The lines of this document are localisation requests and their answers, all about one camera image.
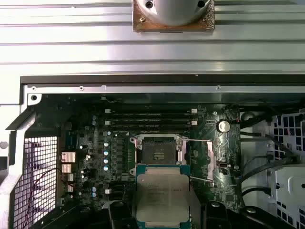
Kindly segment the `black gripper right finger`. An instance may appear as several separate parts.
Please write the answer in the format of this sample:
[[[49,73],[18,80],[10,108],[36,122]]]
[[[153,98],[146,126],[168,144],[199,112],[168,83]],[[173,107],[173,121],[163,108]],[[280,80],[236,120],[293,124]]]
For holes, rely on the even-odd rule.
[[[239,208],[236,212],[223,203],[210,201],[201,204],[192,201],[193,229],[269,229],[271,226],[262,217],[262,210],[252,206]]]

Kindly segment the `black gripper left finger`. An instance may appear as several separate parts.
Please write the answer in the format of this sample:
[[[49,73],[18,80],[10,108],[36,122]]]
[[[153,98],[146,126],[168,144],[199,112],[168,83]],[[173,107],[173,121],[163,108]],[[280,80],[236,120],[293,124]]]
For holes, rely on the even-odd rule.
[[[136,229],[136,219],[123,201],[108,201],[101,209],[83,208],[60,229]]]

